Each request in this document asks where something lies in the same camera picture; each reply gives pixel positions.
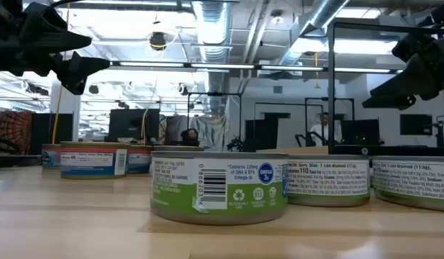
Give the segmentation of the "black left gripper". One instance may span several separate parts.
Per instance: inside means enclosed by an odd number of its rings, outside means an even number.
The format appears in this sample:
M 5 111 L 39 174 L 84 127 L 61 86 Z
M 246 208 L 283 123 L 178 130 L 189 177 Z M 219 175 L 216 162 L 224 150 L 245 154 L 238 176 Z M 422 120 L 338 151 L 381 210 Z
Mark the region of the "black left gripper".
M 21 1 L 0 0 L 0 72 L 22 76 L 32 71 L 47 76 L 53 71 L 64 88 L 82 95 L 87 78 L 109 68 L 110 61 L 77 52 L 64 60 L 59 52 L 90 44 L 90 37 L 70 32 L 51 6 L 32 2 L 23 7 Z

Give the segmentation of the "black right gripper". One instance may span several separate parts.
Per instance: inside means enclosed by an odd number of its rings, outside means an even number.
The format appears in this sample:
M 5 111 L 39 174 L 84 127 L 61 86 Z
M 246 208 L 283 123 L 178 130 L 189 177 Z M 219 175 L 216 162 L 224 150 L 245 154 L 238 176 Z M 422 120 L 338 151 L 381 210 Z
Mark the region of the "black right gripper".
M 435 27 L 444 27 L 444 4 L 434 9 L 430 18 Z M 391 53 L 405 62 L 406 68 L 370 90 L 364 108 L 405 110 L 416 103 L 417 97 L 429 101 L 444 90 L 444 37 L 407 35 Z

